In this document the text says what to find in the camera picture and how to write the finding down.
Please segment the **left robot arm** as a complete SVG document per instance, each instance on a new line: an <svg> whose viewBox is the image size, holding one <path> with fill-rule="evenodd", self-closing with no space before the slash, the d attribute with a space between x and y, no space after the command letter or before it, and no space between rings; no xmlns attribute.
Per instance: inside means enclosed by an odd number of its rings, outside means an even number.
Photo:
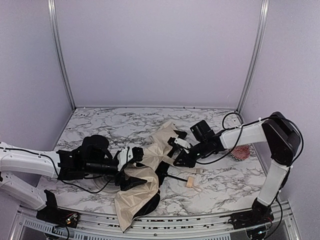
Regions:
<svg viewBox="0 0 320 240"><path fill-rule="evenodd" d="M13 175L13 172L47 176L65 184L72 180L107 178L121 190L147 183L137 177L126 177L124 169L130 162L143 157L140 147L125 148L112 156L109 141L102 135L87 136L74 150L35 151L18 148L5 142L0 144L0 189L37 211L36 218L58 227L76 228L79 213L58 207L51 191L36 187Z"/></svg>

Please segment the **beige and black umbrella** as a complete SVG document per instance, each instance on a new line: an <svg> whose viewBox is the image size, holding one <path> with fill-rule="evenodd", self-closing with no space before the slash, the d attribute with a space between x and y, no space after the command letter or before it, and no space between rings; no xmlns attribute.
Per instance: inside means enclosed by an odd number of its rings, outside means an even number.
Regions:
<svg viewBox="0 0 320 240"><path fill-rule="evenodd" d="M151 144L142 149L142 159L133 160L124 167L126 180L142 181L136 186L121 187L114 198L118 224L125 232L133 220L152 213L160 202L160 176L156 170L161 163L173 165L174 160L168 156L173 147L168 140L178 137L178 129L172 121L165 122L149 139Z"/></svg>

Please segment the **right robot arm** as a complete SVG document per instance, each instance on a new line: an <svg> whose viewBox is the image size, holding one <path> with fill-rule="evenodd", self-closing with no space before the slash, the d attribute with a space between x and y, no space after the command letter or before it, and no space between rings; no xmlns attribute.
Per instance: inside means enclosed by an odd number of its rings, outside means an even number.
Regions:
<svg viewBox="0 0 320 240"><path fill-rule="evenodd" d="M298 126L287 119L281 112L275 111L270 116L259 118L250 123L241 122L238 126L223 127L219 132L209 127L202 120L190 128L197 144L192 145L184 138L185 132L167 141L175 152L174 166L193 168L211 155L220 152L225 154L221 161L238 146L265 144L270 155L270 164L265 167L266 179L261 191L252 203L251 209L230 215L229 223L235 230L250 228L256 225L272 224L274 216L272 204L285 186L294 162L304 149L304 138Z"/></svg>

